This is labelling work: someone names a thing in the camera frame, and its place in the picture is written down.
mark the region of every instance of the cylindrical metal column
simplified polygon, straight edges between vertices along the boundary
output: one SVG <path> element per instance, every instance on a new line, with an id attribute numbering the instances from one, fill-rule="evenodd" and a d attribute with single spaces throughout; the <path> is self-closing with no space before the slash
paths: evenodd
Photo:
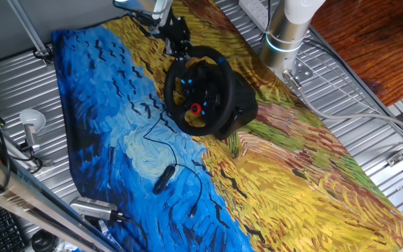
<path id="1" fill-rule="evenodd" d="M 35 48 L 38 50 L 40 56 L 48 55 L 48 50 L 40 39 L 40 36 L 35 30 L 31 20 L 27 16 L 26 12 L 22 8 L 20 2 L 18 0 L 7 0 L 10 7 L 12 7 L 13 12 L 17 15 L 17 18 L 20 20 L 21 25 L 26 30 L 27 34 L 34 43 Z"/>
<path id="2" fill-rule="evenodd" d="M 271 18 L 260 59 L 282 80 L 285 70 L 294 70 L 295 59 L 311 20 L 294 24 L 285 15 L 281 0 Z"/>

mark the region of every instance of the red button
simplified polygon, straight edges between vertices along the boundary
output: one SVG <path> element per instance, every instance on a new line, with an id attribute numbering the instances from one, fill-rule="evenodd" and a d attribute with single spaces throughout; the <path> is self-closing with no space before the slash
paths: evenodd
<path id="1" fill-rule="evenodd" d="M 190 110 L 194 115 L 198 115 L 202 112 L 202 106 L 198 103 L 194 103 L 191 105 Z"/>

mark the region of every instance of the metal cylinder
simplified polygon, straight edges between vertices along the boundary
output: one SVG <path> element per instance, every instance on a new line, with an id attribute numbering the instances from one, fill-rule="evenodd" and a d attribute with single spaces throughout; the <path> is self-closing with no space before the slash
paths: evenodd
<path id="1" fill-rule="evenodd" d="M 260 59 L 280 78 L 285 70 L 295 70 L 295 59 L 311 20 L 294 24 L 285 16 L 285 0 L 281 0 L 270 20 Z"/>

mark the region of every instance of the desk mat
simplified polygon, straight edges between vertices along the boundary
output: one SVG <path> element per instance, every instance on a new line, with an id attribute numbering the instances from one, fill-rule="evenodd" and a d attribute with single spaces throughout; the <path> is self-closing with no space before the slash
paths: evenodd
<path id="1" fill-rule="evenodd" d="M 273 75 L 213 1 L 177 0 L 195 46 L 220 51 L 256 89 L 257 118 L 224 141 L 162 111 L 164 42 L 130 17 L 52 33 L 71 175 L 84 197 L 142 224 L 149 251 L 397 251 L 403 215 L 337 138 Z M 178 163 L 160 195 L 153 186 Z M 190 210 L 201 198 L 195 216 Z M 141 232 L 116 223 L 128 251 Z"/>

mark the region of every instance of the black steering wheel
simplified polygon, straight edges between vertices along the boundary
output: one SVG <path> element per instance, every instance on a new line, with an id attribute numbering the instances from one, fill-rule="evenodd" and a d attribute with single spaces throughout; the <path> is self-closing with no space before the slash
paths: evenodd
<path id="1" fill-rule="evenodd" d="M 178 127 L 192 136 L 205 136 L 217 132 L 231 116 L 235 104 L 236 76 L 228 61 L 217 50 L 208 46 L 188 48 L 190 57 L 209 57 L 217 63 L 206 62 L 193 64 L 189 69 L 186 63 L 190 57 L 175 59 L 170 66 L 164 83 L 164 102 L 167 110 Z M 177 105 L 174 101 L 175 79 L 181 79 L 185 102 Z M 191 110 L 193 114 L 201 114 L 206 124 L 194 127 L 185 120 L 185 114 Z"/>

